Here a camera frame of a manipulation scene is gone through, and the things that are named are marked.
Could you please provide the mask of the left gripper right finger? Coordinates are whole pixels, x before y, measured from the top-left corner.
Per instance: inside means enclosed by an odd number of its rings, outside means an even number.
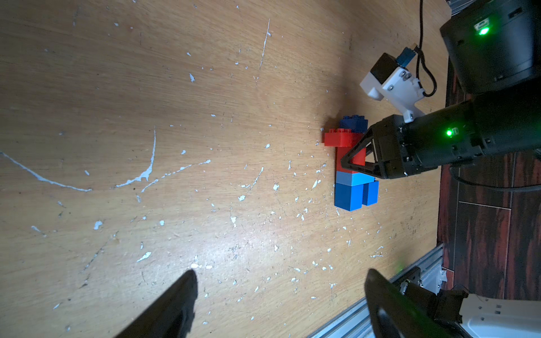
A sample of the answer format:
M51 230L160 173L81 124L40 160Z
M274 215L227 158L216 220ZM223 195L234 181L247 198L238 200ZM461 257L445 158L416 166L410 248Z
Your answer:
M376 269L368 271L364 288L376 337L450 336L434 321L438 305L436 294L414 283L401 293Z

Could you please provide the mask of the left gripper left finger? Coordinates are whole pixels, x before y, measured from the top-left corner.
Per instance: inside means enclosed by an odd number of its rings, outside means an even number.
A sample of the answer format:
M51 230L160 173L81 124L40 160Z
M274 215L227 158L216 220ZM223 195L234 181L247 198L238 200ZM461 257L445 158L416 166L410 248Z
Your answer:
M197 275L190 269L117 336L184 338L192 328L197 296Z

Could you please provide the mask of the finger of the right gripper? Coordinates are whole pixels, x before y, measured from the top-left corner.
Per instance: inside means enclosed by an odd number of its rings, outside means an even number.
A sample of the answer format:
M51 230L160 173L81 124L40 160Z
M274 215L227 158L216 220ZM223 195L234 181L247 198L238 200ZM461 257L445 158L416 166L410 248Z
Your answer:
M355 173L380 177L380 167L377 157L372 162L366 159L367 156L374 154L373 131L372 129L368 129L362 139L342 157L340 163L344 169Z

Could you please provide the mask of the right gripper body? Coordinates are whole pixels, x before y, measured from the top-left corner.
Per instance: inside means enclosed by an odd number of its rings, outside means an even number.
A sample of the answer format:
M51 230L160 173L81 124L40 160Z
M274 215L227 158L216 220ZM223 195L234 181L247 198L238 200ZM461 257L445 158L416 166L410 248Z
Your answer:
M373 174L380 179L397 179L427 171L407 139L406 123L401 115L391 115L371 126L372 148L376 162Z

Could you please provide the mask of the light blue 2x4 brick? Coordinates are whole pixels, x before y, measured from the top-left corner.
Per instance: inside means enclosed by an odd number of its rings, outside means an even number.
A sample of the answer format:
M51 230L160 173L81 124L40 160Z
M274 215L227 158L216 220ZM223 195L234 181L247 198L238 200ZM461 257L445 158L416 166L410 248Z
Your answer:
M372 182L375 182L376 179L370 175L366 175L363 173L346 173L342 171L336 172L336 184L343 184L347 186L357 186L357 185L363 185L363 184L369 184Z

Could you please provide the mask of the red 2x4 brick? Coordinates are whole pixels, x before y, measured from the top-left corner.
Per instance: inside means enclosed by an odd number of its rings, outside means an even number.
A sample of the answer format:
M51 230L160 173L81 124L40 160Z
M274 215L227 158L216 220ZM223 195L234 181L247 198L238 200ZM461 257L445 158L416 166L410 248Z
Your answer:
M325 146L336 148L350 148L356 145L364 136L363 133L353 132L351 129L329 129L323 141Z

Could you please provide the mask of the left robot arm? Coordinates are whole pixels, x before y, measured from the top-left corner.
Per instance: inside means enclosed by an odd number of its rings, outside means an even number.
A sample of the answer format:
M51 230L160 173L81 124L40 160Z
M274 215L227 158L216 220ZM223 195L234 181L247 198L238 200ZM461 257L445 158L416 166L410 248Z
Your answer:
M538 301L491 299L462 290L434 294L406 281L401 287L376 269L365 295L376 337L539 337ZM186 337L195 317L197 275L187 270L120 337Z

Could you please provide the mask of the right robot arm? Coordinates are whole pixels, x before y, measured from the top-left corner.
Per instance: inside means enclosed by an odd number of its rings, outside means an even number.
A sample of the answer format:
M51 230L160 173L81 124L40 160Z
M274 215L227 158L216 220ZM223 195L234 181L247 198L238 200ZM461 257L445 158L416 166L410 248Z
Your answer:
M362 81L397 114L372 125L342 167L396 179L483 156L540 147L540 3L476 1L440 30L459 82L471 99L431 114L408 70L409 55L383 54Z

